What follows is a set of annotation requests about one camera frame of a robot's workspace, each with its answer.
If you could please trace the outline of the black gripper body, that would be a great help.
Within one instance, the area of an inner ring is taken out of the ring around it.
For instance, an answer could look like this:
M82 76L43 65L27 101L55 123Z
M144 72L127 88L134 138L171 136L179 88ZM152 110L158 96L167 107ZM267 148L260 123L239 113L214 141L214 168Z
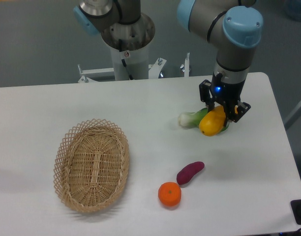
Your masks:
M214 72L209 92L211 100L209 108L214 108L215 102L224 108L246 108L246 103L241 102L241 92L246 77L241 77L238 72L227 76L225 72Z

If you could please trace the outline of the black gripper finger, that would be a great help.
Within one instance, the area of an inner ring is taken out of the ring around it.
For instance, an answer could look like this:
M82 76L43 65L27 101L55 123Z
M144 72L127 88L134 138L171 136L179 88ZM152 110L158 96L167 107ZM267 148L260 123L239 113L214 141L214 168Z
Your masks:
M223 103L223 110L225 113L224 125L229 122L237 123L249 110L251 106L246 102L237 101L233 103L232 101Z
M216 93L213 81L204 80L199 84L200 100L205 103L208 112L215 108Z

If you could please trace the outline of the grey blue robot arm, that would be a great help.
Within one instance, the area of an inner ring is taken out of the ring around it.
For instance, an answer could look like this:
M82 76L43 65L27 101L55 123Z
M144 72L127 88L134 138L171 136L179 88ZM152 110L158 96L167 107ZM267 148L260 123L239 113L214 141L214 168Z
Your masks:
M262 37L263 17L252 0L182 0L179 23L217 49L212 80L199 86L209 110L220 104L226 122L239 121L250 109L241 91L256 47ZM75 18L91 35L100 34L113 53L117 80L147 79L147 47L155 35L152 19L138 0L82 0Z

